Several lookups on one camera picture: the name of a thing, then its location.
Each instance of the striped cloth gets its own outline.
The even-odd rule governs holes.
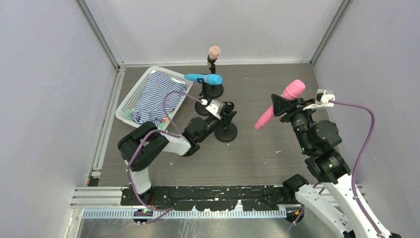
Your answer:
[[[156,127],[162,124],[165,118],[163,111],[163,99],[167,93],[171,91],[186,92],[187,85],[185,83],[175,82],[169,76],[159,71],[152,71],[147,80],[145,89],[143,90],[139,101],[134,107],[132,120],[137,124],[143,124],[147,121],[153,122]],[[166,99],[166,110],[168,113],[173,111],[182,98],[182,94],[172,93]]]

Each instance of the stand base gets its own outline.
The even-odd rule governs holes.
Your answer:
[[[223,130],[223,127],[218,126],[214,129],[214,135],[216,139],[221,142],[231,142],[238,135],[238,128],[236,128],[233,123],[230,123],[229,126],[227,126],[227,130]]]
[[[210,115],[210,112],[206,110],[206,106],[203,105],[203,104],[201,104],[201,103],[199,103],[199,102],[196,102],[195,103],[194,108],[196,109],[196,112],[199,115],[202,115],[202,116],[208,116],[208,115]]]
[[[220,96],[222,96],[224,91],[223,85],[219,84],[219,85],[207,85],[207,90],[205,95],[208,98],[218,98]]]

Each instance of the laundry basket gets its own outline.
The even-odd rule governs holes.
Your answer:
[[[142,92],[146,86],[147,80],[149,79],[150,74],[153,70],[159,71],[173,79],[183,81],[185,82],[187,86],[187,91],[185,93],[188,93],[193,86],[192,81],[188,81],[184,79],[184,75],[174,72],[172,70],[161,68],[161,67],[150,67],[146,70],[146,72],[143,74],[143,76],[139,79],[139,81],[134,85],[134,87],[130,90],[128,95],[122,100],[122,103],[118,106],[117,110],[115,111],[115,116],[123,121],[126,124],[129,124],[133,127],[139,127],[140,125],[132,121],[131,119],[127,119],[125,116],[125,112],[127,110],[133,110],[136,106],[137,101],[139,100],[140,96],[142,95]],[[181,106],[182,102],[185,99],[185,95],[182,96],[181,101],[179,101],[179,104],[176,106],[175,110],[173,110],[171,113],[169,113],[169,117],[172,119],[176,112],[178,111],[179,107]],[[166,122],[163,122],[159,125],[159,129],[166,130],[166,128],[169,126],[170,121],[166,120]]]

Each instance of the robotic arm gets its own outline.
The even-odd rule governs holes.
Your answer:
[[[343,157],[334,149],[342,142],[335,123],[321,120],[315,123],[312,119],[313,108],[332,107],[334,95],[330,91],[318,90],[316,99],[298,98],[288,101],[272,94],[273,113],[281,117],[281,122],[290,122],[299,141],[302,154],[309,156],[305,160],[308,170],[340,205],[340,212],[323,199],[301,175],[295,175],[283,183],[289,195],[311,209],[333,231],[344,238],[399,238],[385,228],[369,208],[365,199],[356,188],[357,197],[353,195],[349,166]],[[381,231],[378,234],[365,214],[368,214]]]
[[[216,139],[222,142],[230,142],[236,138],[238,130],[231,122],[236,115],[232,102],[222,104],[217,100],[202,99],[202,105],[206,106],[210,116],[206,119],[192,118],[179,137],[156,132],[146,138],[144,146],[137,154],[129,171],[138,194],[143,194],[151,188],[148,167],[160,152],[166,151],[181,156],[191,156],[200,148],[200,143],[212,132]],[[149,121],[120,140],[118,149],[127,165],[141,141],[152,130],[157,130],[157,128]]]

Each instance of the microphone head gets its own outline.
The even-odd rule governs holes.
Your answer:
[[[296,79],[295,81],[287,85],[287,87],[282,93],[282,96],[287,100],[295,100],[304,91],[304,89],[305,84],[302,81]]]
[[[220,56],[220,48],[219,46],[212,46],[209,49],[209,56],[216,59]]]
[[[217,74],[206,75],[205,82],[207,82],[210,85],[219,85],[222,83],[222,76]]]

